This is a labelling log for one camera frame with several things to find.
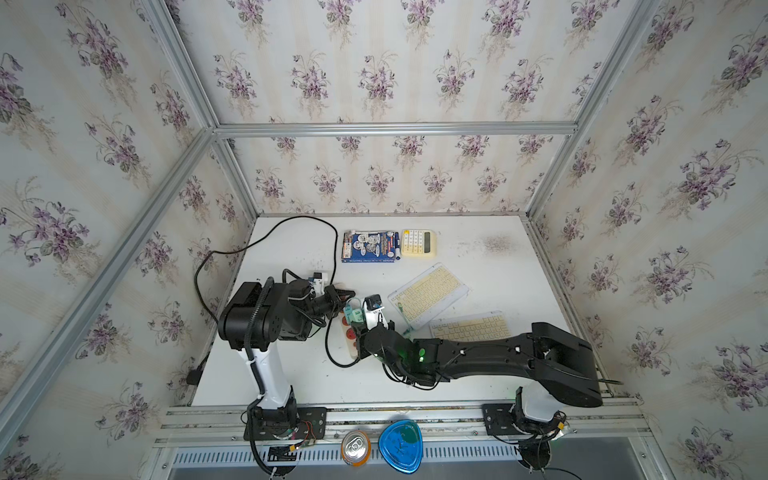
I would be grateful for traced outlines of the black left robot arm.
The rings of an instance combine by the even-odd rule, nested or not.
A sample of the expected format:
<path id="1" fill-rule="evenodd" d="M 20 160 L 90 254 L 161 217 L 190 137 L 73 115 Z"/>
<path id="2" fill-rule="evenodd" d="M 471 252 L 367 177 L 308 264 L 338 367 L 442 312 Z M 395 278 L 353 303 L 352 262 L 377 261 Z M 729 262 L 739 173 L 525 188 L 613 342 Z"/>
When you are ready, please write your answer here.
<path id="1" fill-rule="evenodd" d="M 255 383 L 256 406 L 280 410 L 294 401 L 293 388 L 274 344 L 303 342 L 313 328 L 323 328 L 342 313 L 356 292 L 308 279 L 241 284 L 219 317 L 219 337 L 238 352 Z"/>

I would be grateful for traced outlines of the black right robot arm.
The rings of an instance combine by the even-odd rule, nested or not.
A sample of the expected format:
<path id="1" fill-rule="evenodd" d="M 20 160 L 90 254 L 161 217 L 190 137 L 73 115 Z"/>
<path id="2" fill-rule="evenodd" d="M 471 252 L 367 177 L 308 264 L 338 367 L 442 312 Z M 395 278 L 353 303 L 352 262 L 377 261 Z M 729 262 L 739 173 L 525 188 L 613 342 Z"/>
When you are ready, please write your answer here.
<path id="1" fill-rule="evenodd" d="M 408 385 L 433 388 L 469 376 L 511 376 L 535 382 L 565 406 L 603 405 L 591 344 L 549 323 L 535 322 L 517 336 L 474 342 L 410 340 L 382 323 L 354 331 L 359 357 L 375 357 Z"/>

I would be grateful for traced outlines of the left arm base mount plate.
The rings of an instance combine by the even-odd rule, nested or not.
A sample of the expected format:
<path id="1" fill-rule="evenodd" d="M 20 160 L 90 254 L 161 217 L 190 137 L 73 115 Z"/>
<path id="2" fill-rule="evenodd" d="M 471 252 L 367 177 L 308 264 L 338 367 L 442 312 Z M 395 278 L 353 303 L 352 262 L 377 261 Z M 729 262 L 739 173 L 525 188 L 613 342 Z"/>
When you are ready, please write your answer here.
<path id="1" fill-rule="evenodd" d="M 326 407 L 254 407 L 245 416 L 246 441 L 320 440 L 325 437 Z"/>

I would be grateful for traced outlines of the green charger plug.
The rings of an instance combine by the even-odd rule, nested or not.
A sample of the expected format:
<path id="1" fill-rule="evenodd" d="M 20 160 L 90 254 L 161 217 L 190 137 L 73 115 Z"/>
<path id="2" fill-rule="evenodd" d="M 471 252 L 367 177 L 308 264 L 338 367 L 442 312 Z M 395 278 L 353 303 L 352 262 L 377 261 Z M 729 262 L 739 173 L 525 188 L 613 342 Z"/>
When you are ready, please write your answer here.
<path id="1" fill-rule="evenodd" d="M 356 297 L 349 299 L 344 306 L 343 313 L 348 326 L 356 332 L 367 327 L 363 302 L 360 299 Z"/>

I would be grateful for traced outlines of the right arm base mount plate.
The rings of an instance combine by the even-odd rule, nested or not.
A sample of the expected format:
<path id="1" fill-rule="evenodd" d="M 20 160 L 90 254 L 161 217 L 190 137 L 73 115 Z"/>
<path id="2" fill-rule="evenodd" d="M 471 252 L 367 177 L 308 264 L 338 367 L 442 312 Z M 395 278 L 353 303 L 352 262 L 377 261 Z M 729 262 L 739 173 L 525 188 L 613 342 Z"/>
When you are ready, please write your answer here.
<path id="1" fill-rule="evenodd" d="M 487 435 L 512 436 L 523 433 L 517 426 L 514 403 L 486 403 L 481 406 L 481 411 Z"/>

